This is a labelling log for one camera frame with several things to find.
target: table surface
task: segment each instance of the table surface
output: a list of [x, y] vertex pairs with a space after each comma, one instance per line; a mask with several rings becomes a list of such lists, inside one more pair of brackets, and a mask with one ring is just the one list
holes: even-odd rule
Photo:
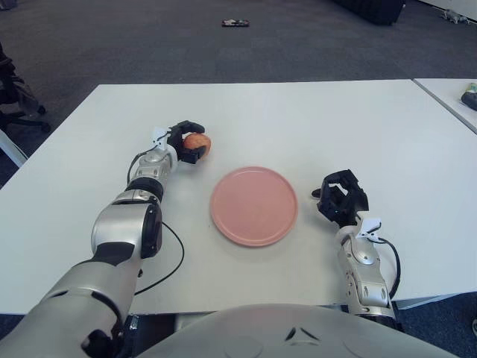
[[[154, 126], [186, 119], [212, 139], [202, 163], [179, 165], [162, 203], [186, 258], [173, 277], [134, 298], [132, 313], [343, 303], [338, 227], [310, 194], [348, 168], [401, 256], [397, 300], [477, 290], [477, 139], [412, 81], [101, 85], [0, 190], [0, 312], [26, 313], [91, 257], [92, 225], [124, 189], [133, 156], [150, 147]], [[274, 245], [238, 246], [210, 218], [214, 186], [242, 166], [279, 172], [297, 194], [296, 225]], [[378, 246], [391, 286], [394, 257]], [[164, 230], [137, 288], [179, 258]]]
[[461, 101], [466, 89], [472, 82], [477, 84], [477, 79], [416, 78], [415, 81], [424, 86], [444, 107], [477, 134], [477, 111]]

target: black cable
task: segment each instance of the black cable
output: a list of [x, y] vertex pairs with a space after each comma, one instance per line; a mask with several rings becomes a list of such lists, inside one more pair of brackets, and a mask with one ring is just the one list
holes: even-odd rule
[[389, 292], [389, 298], [392, 300], [394, 295], [396, 294], [397, 288], [399, 287], [399, 283], [401, 282], [401, 260], [399, 259], [399, 255], [393, 244], [391, 244], [388, 240], [383, 239], [382, 237], [379, 237], [379, 239], [381, 241], [374, 241], [371, 239], [368, 240], [374, 242], [375, 244], [388, 244], [393, 249], [394, 256], [396, 257], [396, 278], [394, 279], [393, 286]]
[[[168, 131], [166, 134], [164, 134], [163, 136], [160, 136], [159, 138], [156, 139], [157, 142], [159, 142], [159, 139], [162, 139], [164, 138], [165, 136], [167, 136], [168, 134], [170, 134], [171, 132]], [[130, 176], [131, 176], [131, 169], [133, 168], [134, 166], [134, 163], [137, 162], [137, 160], [142, 157], [143, 155], [146, 155], [147, 153], [149, 153], [150, 151], [153, 151], [154, 149], [156, 149], [157, 147], [157, 144], [152, 147], [151, 149], [149, 149], [148, 151], [143, 151], [142, 153], [139, 153], [139, 154], [136, 154], [136, 156], [134, 157], [133, 161], [131, 162], [131, 165], [129, 166], [129, 169], [127, 170], [127, 182], [126, 182], [126, 185], [129, 184], [130, 182]]]
[[134, 166], [134, 163], [137, 162], [137, 160], [142, 157], [143, 155], [146, 155], [147, 153], [149, 153], [150, 151], [153, 151], [154, 149], [156, 149], [157, 145], [155, 145], [154, 147], [152, 147], [151, 149], [149, 149], [148, 151], [143, 151], [142, 153], [139, 153], [139, 154], [136, 154], [136, 156], [134, 157], [133, 161], [131, 162], [131, 165], [129, 166], [129, 169], [127, 170], [127, 181], [126, 181], [126, 185], [129, 184], [130, 182], [130, 176], [131, 176], [131, 169], [133, 168]]
[[162, 222], [162, 224], [163, 224], [164, 226], [166, 226], [166, 227], [169, 229], [169, 231], [171, 231], [171, 232], [174, 234], [174, 236], [176, 236], [176, 239], [177, 239], [177, 241], [179, 242], [180, 247], [182, 248], [182, 257], [180, 258], [180, 261], [179, 261], [179, 263], [177, 264], [177, 266], [174, 268], [174, 270], [172, 270], [171, 272], [169, 272], [166, 276], [164, 276], [164, 277], [161, 278], [160, 280], [158, 280], [158, 281], [152, 283], [151, 285], [147, 286], [146, 288], [140, 289], [138, 292], [134, 293], [135, 296], [136, 296], [136, 295], [139, 295], [140, 293], [146, 292], [146, 291], [148, 291], [149, 289], [152, 289], [153, 287], [159, 285], [161, 282], [163, 282], [163, 281], [167, 280], [168, 278], [170, 278], [170, 276], [172, 276], [172, 275], [179, 269], [179, 267], [182, 265], [182, 262], [184, 261], [184, 255], [186, 254], [186, 250], [184, 249], [184, 244], [183, 244], [182, 241], [180, 240], [179, 236], [174, 232], [174, 230], [172, 230], [172, 229], [169, 227], [169, 225], [167, 225], [165, 222]]

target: pink plate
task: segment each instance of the pink plate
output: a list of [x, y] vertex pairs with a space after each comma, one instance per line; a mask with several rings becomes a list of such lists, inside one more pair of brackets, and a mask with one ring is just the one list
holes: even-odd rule
[[212, 219], [229, 239], [265, 246], [283, 238], [297, 220], [297, 197], [290, 183], [260, 166], [237, 169], [217, 184], [210, 201]]

